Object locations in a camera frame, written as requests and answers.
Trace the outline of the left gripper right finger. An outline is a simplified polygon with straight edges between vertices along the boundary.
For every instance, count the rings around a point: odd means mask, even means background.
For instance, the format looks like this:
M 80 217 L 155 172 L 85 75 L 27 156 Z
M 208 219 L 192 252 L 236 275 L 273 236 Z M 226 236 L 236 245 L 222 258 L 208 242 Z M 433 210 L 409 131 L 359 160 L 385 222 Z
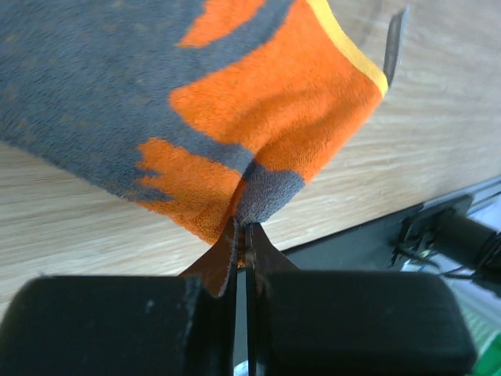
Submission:
M 272 329 L 267 293 L 269 277 L 298 271 L 274 247 L 259 223 L 245 228 L 244 257 L 247 295 L 247 355 L 249 375 L 269 375 L 272 370 Z

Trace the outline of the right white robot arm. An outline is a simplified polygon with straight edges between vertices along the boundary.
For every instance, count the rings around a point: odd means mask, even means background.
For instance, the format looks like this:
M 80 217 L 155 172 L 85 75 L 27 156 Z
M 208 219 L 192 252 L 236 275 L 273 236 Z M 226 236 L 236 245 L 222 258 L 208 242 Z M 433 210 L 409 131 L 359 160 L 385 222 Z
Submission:
M 407 219 L 395 245 L 399 255 L 444 277 L 500 284 L 500 233 L 452 209 Z

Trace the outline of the grey orange towel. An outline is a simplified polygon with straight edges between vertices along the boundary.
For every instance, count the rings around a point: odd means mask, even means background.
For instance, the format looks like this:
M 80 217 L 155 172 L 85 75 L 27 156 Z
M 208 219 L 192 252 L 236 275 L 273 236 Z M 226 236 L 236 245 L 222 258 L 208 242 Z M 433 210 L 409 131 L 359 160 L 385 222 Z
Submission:
M 1 139 L 208 243 L 264 222 L 380 105 L 326 1 L 4 1 Z

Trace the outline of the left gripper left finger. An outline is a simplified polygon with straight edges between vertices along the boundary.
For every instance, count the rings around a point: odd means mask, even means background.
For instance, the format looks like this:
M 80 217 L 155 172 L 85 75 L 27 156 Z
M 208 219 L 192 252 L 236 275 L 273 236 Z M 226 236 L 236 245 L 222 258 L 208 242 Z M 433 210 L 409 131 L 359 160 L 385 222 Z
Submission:
M 180 276 L 197 282 L 184 375 L 232 375 L 240 227 L 229 218 L 216 243 Z

